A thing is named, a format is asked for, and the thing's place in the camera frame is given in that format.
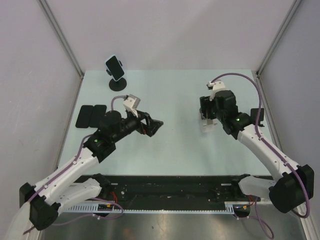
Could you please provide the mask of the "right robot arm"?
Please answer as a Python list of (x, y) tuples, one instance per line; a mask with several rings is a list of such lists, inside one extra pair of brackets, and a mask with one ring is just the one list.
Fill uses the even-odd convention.
[(268, 180), (243, 174), (230, 188), (231, 196), (237, 201), (248, 195), (268, 199), (282, 213), (305, 204), (306, 213), (298, 216), (307, 218), (314, 195), (314, 170), (307, 164), (299, 165), (266, 139), (253, 118), (238, 110), (232, 91), (219, 90), (214, 96), (200, 97), (199, 101), (201, 117), (218, 120), (226, 134), (246, 146), (272, 176)]

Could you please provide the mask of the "white phone stand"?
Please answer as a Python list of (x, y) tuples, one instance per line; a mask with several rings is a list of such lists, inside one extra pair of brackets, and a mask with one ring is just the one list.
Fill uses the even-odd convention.
[(205, 118), (201, 111), (199, 111), (200, 115), (200, 125), (203, 133), (212, 132), (215, 129), (215, 126), (218, 124), (216, 119), (208, 119)]

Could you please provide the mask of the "black round base phone stand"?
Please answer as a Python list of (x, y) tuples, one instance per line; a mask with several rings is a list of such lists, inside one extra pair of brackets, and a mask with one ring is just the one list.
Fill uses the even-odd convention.
[(126, 86), (127, 81), (124, 77), (122, 77), (119, 81), (115, 81), (112, 77), (112, 79), (109, 81), (109, 88), (114, 92), (120, 92), (124, 90)]

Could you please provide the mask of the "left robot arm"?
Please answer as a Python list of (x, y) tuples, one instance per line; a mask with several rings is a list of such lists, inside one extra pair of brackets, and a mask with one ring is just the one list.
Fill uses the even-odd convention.
[(105, 200), (110, 196), (111, 188), (93, 181), (93, 194), (85, 186), (82, 190), (62, 197), (86, 170), (100, 164), (116, 150), (116, 143), (132, 132), (152, 137), (156, 134), (163, 121), (152, 119), (147, 112), (138, 111), (133, 114), (128, 111), (123, 118), (121, 113), (110, 110), (105, 113), (99, 128), (85, 136), (80, 143), (78, 152), (65, 165), (58, 168), (51, 175), (34, 185), (26, 182), (19, 188), (19, 204), (29, 203), (28, 219), (33, 227), (39, 231), (48, 228), (58, 218), (66, 200), (98, 198)]

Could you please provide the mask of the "black phone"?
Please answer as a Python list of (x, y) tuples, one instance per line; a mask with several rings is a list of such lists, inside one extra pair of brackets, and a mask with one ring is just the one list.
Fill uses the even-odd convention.
[(91, 115), (93, 112), (93, 105), (82, 105), (75, 123), (75, 127), (79, 129), (86, 129), (89, 127)]
[(97, 104), (93, 107), (92, 114), (89, 121), (90, 128), (98, 128), (100, 121), (103, 119), (107, 110), (106, 105)]

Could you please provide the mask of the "phone with light blue case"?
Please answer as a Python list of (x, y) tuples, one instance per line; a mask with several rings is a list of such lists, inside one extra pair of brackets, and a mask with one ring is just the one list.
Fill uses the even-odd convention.
[(105, 62), (106, 72), (113, 77), (114, 81), (119, 81), (124, 75), (122, 64), (115, 55), (110, 56)]

